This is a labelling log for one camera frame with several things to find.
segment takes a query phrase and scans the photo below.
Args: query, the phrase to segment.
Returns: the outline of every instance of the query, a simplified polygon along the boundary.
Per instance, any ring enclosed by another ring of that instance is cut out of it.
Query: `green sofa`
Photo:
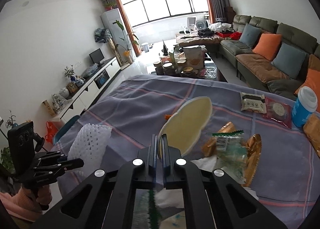
[[[260,28],[261,33],[281,34],[284,43],[307,53],[296,80],[289,79],[271,65],[270,61],[261,55],[254,54],[252,49],[240,41],[221,41],[219,53],[237,69],[237,74],[240,72],[250,87],[295,100],[293,93],[306,80],[309,55],[315,54],[320,58],[317,39],[300,29],[283,23],[278,25],[277,21],[262,17],[236,15],[233,28],[242,32],[246,23]]]

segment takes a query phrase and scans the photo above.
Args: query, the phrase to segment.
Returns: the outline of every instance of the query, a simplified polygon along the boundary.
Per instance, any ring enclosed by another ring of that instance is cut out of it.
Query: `window frame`
[[[130,1],[130,2],[125,3],[124,5],[129,4],[129,3],[131,3],[131,2],[134,2],[134,1],[137,1],[137,0],[132,0],[132,1]],[[195,9],[194,9],[192,0],[188,0],[188,1],[189,1],[189,5],[190,5],[190,8],[191,8],[191,13],[189,12],[189,13],[171,15],[171,12],[170,12],[170,9],[169,9],[169,6],[168,6],[168,2],[167,2],[167,0],[165,0],[165,3],[166,3],[166,5],[167,5],[167,9],[168,9],[168,11],[169,11],[169,15],[170,15],[170,16],[168,16],[168,17],[161,17],[161,18],[157,18],[157,19],[154,19],[154,20],[149,20],[149,16],[148,16],[148,14],[147,14],[146,7],[145,7],[145,5],[144,5],[144,3],[143,3],[143,0],[141,0],[142,5],[143,5],[143,8],[144,8],[144,11],[145,11],[145,13],[146,13],[146,15],[147,15],[148,21],[147,21],[147,22],[144,22],[144,23],[141,23],[141,24],[138,24],[138,25],[134,25],[134,26],[132,26],[132,27],[140,26],[140,25],[143,25],[143,24],[147,24],[147,23],[154,22],[154,21],[161,20],[161,19],[165,19],[165,18],[179,17],[179,16],[183,16],[183,15],[192,15],[192,14],[200,14],[200,13],[208,12],[208,11],[198,11],[198,12],[195,12]]]

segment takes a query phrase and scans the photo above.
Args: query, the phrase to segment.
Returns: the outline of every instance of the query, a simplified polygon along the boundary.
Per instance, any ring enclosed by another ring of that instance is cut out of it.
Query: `blue chair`
[[[73,116],[68,122],[58,130],[57,134],[53,137],[52,144],[55,145],[58,140],[67,133],[67,131],[72,127],[73,124],[80,118],[80,115]]]

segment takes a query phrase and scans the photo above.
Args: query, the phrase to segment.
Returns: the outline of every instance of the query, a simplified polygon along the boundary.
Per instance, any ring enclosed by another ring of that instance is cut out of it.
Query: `cabinet drawer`
[[[107,72],[110,79],[120,70],[120,66],[117,60],[114,60],[110,65],[107,66]]]
[[[82,113],[82,111],[85,109],[84,104],[82,101],[77,98],[73,104],[71,105],[71,108],[66,111],[66,113],[62,116],[64,120],[67,122],[70,120],[73,116],[79,115]]]
[[[98,91],[96,83],[93,81],[79,96],[80,100],[84,104],[85,108],[88,109],[93,100],[95,99],[95,94]]]

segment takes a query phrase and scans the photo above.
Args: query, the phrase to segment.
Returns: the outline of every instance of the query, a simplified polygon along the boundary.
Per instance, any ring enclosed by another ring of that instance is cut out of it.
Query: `monitor screen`
[[[92,52],[90,54],[90,57],[91,57],[92,62],[97,63],[97,64],[99,64],[100,61],[104,59],[104,56],[103,56],[100,48],[97,49],[96,51]]]

